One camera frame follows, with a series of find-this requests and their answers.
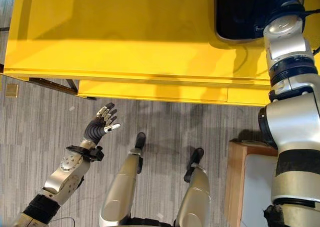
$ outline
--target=robot leg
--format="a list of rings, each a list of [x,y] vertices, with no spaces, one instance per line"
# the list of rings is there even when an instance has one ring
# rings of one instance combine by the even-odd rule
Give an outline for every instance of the robot leg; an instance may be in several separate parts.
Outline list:
[[[195,161],[195,155],[202,155]],[[175,227],[207,227],[210,217],[210,186],[206,171],[199,166],[203,149],[194,151],[184,180],[190,182],[175,221]]]
[[[142,148],[146,135],[139,133],[135,148],[130,150],[120,171],[114,178],[99,214],[99,226],[110,227],[125,224],[131,215],[137,174],[142,169]]]

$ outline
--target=yellow table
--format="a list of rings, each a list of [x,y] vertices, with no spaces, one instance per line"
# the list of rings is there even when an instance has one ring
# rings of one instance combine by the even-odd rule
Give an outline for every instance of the yellow table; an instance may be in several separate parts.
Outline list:
[[[214,19],[214,0],[15,0],[4,74],[79,79],[80,96],[266,104],[263,40],[223,42]],[[313,48],[319,26],[308,17]]]

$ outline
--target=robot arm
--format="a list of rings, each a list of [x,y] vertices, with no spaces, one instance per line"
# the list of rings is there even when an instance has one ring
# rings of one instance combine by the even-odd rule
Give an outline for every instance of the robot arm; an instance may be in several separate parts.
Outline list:
[[[14,222],[17,227],[44,227],[82,184],[90,163],[101,161],[104,157],[102,148],[97,146],[103,135],[120,127],[113,124],[117,110],[109,103],[101,108],[96,117],[88,124],[79,146],[67,147],[59,167],[46,180],[44,187],[29,203],[28,207]]]
[[[278,149],[273,205],[264,211],[270,227],[320,223],[320,76],[303,37],[304,17],[293,13],[278,16],[263,32],[271,103],[258,120],[266,142]]]

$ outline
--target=black wire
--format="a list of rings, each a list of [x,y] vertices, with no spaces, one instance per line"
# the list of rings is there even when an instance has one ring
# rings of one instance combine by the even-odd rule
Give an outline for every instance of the black wire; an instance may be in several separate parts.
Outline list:
[[[309,15],[318,14],[318,13],[320,13],[320,8],[314,9],[314,10],[308,10],[308,11],[303,12],[302,14],[303,14],[304,16],[309,16]],[[318,54],[319,52],[320,52],[320,46],[319,46],[317,49],[313,50],[313,51],[312,51],[312,54],[315,56],[315,55]]]
[[[320,46],[317,48],[317,49],[315,49],[313,52],[312,52],[312,54],[315,56],[316,54],[318,54],[320,52]]]
[[[60,221],[60,220],[65,220],[65,219],[70,219],[70,220],[72,220],[72,222],[73,222],[73,227],[76,227],[76,221],[75,221],[75,219],[74,219],[74,218],[72,218],[72,217],[62,217],[62,218],[57,218],[57,219],[51,220],[51,222],[54,222],[54,221]]]

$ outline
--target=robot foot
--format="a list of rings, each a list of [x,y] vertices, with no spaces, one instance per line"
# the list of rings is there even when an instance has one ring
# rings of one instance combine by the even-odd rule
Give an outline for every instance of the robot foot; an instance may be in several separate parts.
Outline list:
[[[202,157],[204,156],[204,149],[203,148],[196,148],[189,160],[189,163],[186,167],[186,173],[183,177],[184,181],[190,183],[191,175],[194,172],[195,168],[192,167],[192,164],[199,164]]]
[[[135,141],[135,148],[138,149],[143,149],[146,143],[146,134],[143,132],[140,132],[136,136],[136,141]]]

